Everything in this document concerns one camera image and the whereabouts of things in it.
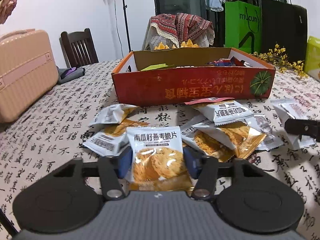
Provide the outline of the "white silver crisp packet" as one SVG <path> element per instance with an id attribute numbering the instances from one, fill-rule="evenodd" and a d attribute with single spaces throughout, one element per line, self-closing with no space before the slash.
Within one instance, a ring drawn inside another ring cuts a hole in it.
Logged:
<path id="1" fill-rule="evenodd" d="M 294 150 L 319 142 L 319 121 L 307 119 L 295 99 L 271 100 Z"/>

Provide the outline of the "white gold oat crisp packet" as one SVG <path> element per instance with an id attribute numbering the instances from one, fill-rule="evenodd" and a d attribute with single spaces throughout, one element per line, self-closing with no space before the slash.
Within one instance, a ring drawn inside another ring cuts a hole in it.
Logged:
<path id="1" fill-rule="evenodd" d="M 126 133 L 132 148 L 130 190 L 189 191 L 193 187 L 178 126 L 128 127 Z"/>

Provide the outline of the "red blue silver snack bag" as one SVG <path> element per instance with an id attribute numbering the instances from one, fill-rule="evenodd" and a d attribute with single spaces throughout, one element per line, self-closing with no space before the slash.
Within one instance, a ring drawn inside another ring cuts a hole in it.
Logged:
<path id="1" fill-rule="evenodd" d="M 252 67 L 250 63 L 244 60 L 239 60 L 236 57 L 231 59 L 219 59 L 207 63 L 208 66 L 216 67 Z"/>

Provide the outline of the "white packet near gripper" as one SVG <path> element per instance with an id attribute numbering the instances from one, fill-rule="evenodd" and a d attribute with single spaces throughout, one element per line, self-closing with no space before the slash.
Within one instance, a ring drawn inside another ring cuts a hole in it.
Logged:
<path id="1" fill-rule="evenodd" d="M 132 113 L 137 108 L 138 106 L 124 103 L 110 105 L 103 108 L 89 124 L 120 124 L 130 113 Z"/>

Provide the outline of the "light green snack carton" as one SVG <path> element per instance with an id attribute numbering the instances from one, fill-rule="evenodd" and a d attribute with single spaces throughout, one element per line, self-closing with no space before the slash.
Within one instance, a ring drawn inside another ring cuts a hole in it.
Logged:
<path id="1" fill-rule="evenodd" d="M 319 81 L 320 78 L 320 39 L 309 36 L 306 48 L 304 72 Z"/>

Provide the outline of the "yellow flower branch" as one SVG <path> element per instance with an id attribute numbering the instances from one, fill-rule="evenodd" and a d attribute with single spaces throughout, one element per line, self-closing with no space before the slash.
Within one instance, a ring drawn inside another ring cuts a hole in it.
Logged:
<path id="1" fill-rule="evenodd" d="M 290 61 L 286 53 L 286 48 L 276 44 L 273 49 L 269 49 L 266 53 L 252 53 L 253 56 L 267 62 L 277 68 L 280 73 L 292 70 L 299 78 L 305 78 L 308 75 L 304 72 L 304 61 Z"/>

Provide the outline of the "orange cardboard snack box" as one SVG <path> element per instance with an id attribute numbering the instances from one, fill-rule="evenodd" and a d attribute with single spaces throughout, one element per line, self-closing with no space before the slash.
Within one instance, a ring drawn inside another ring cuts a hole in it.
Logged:
<path id="1" fill-rule="evenodd" d="M 252 67 L 216 67 L 219 59 L 247 61 Z M 166 63 L 175 68 L 141 72 Z M 176 48 L 130 52 L 111 73 L 120 103 L 157 106 L 202 98 L 254 99 L 271 94 L 276 69 L 236 48 Z"/>

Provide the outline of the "flat green snack packet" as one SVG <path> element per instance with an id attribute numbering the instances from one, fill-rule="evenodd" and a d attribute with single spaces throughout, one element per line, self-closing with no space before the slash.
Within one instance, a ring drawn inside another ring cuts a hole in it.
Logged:
<path id="1" fill-rule="evenodd" d="M 154 64 L 142 69 L 141 72 L 157 70 L 157 69 L 167 69 L 167 68 L 175 68 L 175 65 L 174 64 L 168 65 L 166 63 Z"/>

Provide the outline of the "black paper shopping bag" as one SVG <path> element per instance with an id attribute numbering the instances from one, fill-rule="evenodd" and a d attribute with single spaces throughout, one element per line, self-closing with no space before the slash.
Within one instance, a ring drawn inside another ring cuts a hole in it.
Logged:
<path id="1" fill-rule="evenodd" d="M 286 49 L 290 62 L 304 61 L 308 39 L 308 17 L 304 7 L 275 0 L 261 0 L 262 45 L 266 53 L 275 44 Z"/>

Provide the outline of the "grey purple folded cloth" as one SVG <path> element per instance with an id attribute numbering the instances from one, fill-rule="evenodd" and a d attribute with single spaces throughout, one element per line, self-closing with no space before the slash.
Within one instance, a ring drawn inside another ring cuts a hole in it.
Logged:
<path id="1" fill-rule="evenodd" d="M 85 68 L 82 67 L 57 68 L 57 71 L 59 74 L 57 81 L 58 85 L 78 79 L 85 75 Z"/>

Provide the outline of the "plate of orange slices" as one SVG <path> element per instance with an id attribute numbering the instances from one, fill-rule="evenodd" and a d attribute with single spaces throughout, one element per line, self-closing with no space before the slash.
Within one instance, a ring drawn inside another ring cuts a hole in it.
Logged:
<path id="1" fill-rule="evenodd" d="M 183 41 L 178 47 L 173 44 L 171 47 L 163 42 L 160 42 L 155 46 L 154 50 L 167 50 L 167 49 L 176 49 L 176 48 L 199 48 L 200 46 L 196 43 L 193 43 L 191 39 L 187 42 Z"/>

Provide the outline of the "green paper shopping bag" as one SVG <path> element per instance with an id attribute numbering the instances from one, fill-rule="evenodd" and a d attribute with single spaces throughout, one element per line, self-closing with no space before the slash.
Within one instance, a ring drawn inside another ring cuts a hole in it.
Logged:
<path id="1" fill-rule="evenodd" d="M 225 3 L 225 46 L 252 54 L 261 51 L 261 9 L 242 1 Z"/>

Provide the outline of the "dark wooden chair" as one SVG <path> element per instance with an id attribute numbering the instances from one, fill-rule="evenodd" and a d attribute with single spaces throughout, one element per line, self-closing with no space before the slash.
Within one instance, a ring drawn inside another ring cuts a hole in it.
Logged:
<path id="1" fill-rule="evenodd" d="M 99 62 L 89 28 L 72 33 L 63 31 L 60 38 L 70 67 L 83 67 Z"/>

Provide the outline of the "chair under cloth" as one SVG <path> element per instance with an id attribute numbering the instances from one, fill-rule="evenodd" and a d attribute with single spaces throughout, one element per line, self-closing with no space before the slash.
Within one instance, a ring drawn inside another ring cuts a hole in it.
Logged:
<path id="1" fill-rule="evenodd" d="M 144 41 L 142 44 L 142 50 L 154 50 L 155 46 L 157 46 L 160 42 L 167 44 L 168 46 L 179 46 L 181 42 L 175 43 L 169 38 L 169 34 L 165 34 L 165 36 L 161 36 L 158 33 L 159 28 L 155 26 L 154 23 L 151 23 L 151 20 L 148 22 L 148 26 L 146 29 L 146 33 L 144 36 Z M 191 39 L 193 43 L 198 44 L 200 47 L 209 47 L 213 45 L 215 39 L 214 29 L 209 27 L 204 31 L 199 37 L 196 39 Z"/>

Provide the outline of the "red patterned cloth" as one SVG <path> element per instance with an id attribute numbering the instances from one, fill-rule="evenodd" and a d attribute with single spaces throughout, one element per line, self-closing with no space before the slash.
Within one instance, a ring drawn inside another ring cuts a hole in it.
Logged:
<path id="1" fill-rule="evenodd" d="M 169 34 L 175 43 L 196 39 L 209 27 L 214 28 L 212 22 L 197 15 L 178 12 L 177 14 L 159 14 L 150 18 L 159 28 L 161 36 Z"/>

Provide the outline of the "pink small suitcase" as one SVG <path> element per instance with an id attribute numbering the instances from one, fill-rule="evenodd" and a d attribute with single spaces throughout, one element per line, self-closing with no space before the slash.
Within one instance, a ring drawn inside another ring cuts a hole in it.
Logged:
<path id="1" fill-rule="evenodd" d="M 51 90 L 59 74 L 49 36 L 25 29 L 1 36 L 1 123 L 19 116 Z"/>

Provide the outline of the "studio lamp on stand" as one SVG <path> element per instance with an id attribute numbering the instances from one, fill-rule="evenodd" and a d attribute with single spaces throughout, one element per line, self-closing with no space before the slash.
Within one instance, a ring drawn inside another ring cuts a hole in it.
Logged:
<path id="1" fill-rule="evenodd" d="M 125 0 L 122 0 L 122 4 L 123 4 L 123 13 L 124 13 L 124 22 L 125 22 L 125 30 L 126 30 L 126 37 L 127 37 L 127 46 L 129 49 L 129 52 L 131 52 L 131 43 L 130 43 L 130 35 L 129 35 L 129 26 L 128 26 L 128 22 L 127 22 L 127 4 L 125 3 Z"/>

